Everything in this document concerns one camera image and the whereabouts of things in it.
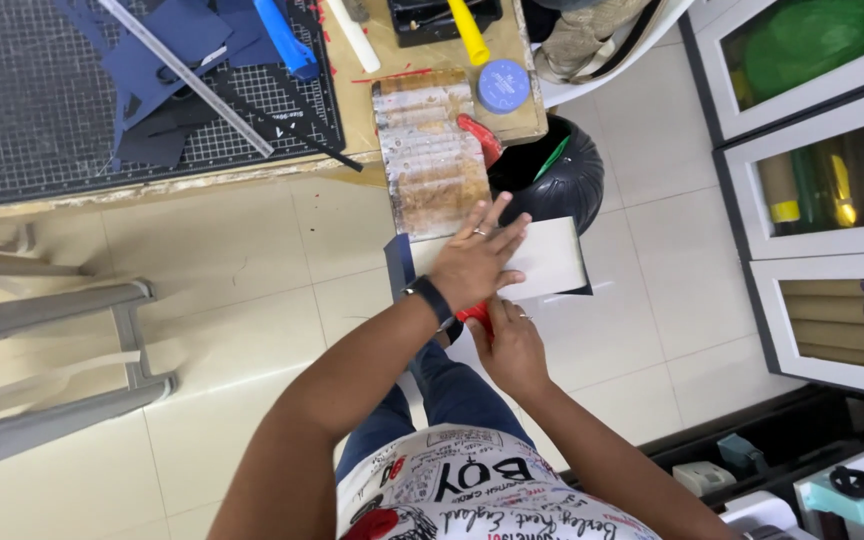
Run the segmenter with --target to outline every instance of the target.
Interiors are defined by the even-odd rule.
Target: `white rolling pin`
[[[378,61],[376,49],[372,48],[372,43],[366,37],[365,31],[359,23],[355,22],[350,16],[342,0],[329,0],[328,6],[332,9],[332,15],[339,21],[339,26],[342,27],[342,32],[348,38],[348,42],[352,45],[352,50],[355,51],[355,56],[359,57],[359,62],[362,63],[362,68],[366,73],[373,73],[382,68],[382,63]]]

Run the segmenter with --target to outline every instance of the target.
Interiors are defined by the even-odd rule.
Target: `green plastic bag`
[[[752,30],[744,68],[762,103],[863,55],[864,0],[802,0]]]

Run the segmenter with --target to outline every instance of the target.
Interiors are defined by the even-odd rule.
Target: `wristwatch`
[[[414,281],[405,285],[402,293],[405,296],[418,294],[418,296],[421,296],[426,301],[432,308],[432,311],[435,312],[436,317],[438,317],[438,330],[436,332],[447,329],[455,321],[455,315],[452,313],[452,308],[449,307],[446,298],[427,276],[416,277]]]

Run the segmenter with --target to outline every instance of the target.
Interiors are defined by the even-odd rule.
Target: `blue utility knife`
[[[315,55],[292,33],[292,25],[285,20],[279,6],[273,0],[252,0],[252,4],[289,74],[303,83],[317,79],[319,63]]]

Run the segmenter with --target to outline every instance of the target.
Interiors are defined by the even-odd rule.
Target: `blue jar lid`
[[[530,91],[529,76],[510,59],[487,63],[475,89],[482,107],[496,115],[508,115],[517,109],[529,97]]]

